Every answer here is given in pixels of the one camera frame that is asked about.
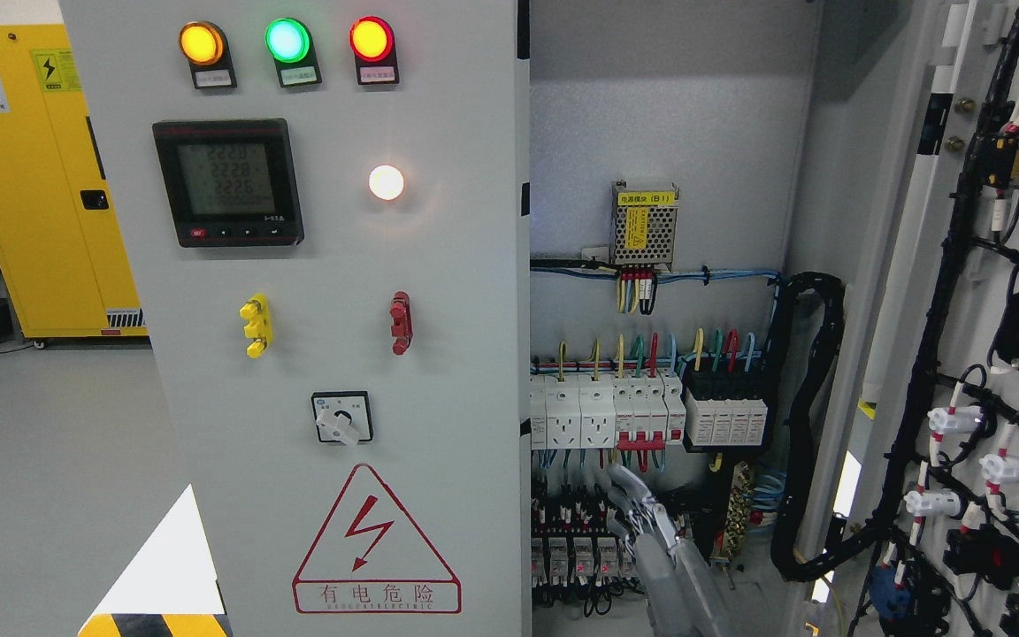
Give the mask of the dark grey robot hand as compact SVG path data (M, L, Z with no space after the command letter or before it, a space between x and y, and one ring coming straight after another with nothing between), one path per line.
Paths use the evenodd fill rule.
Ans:
M712 569L638 475L608 464L607 528L633 559L655 636L737 636Z

